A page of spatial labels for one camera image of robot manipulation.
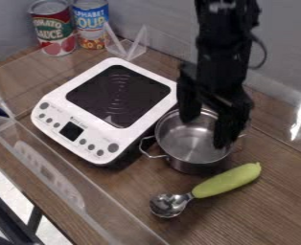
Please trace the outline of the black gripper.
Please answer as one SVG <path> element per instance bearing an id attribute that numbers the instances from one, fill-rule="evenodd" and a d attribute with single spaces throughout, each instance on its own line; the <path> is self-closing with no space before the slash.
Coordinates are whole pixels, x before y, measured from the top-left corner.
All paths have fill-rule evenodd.
<path id="1" fill-rule="evenodd" d="M 223 149 L 236 141 L 246 129 L 254 109 L 254 101 L 243 88 L 252 45 L 196 47 L 196 63 L 186 61 L 179 66 L 179 117 L 183 123 L 190 123 L 199 116 L 203 104 L 218 107 L 214 147 Z"/>

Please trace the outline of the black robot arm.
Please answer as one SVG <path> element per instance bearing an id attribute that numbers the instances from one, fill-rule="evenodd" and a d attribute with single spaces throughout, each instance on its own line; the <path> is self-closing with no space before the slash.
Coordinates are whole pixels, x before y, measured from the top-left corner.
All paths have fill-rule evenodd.
<path id="1" fill-rule="evenodd" d="M 208 106 L 216 113 L 214 147 L 230 146 L 246 129 L 255 103 L 244 91 L 252 28 L 258 25 L 255 0 L 195 0 L 196 62 L 179 66 L 176 98 L 183 123 Z"/>

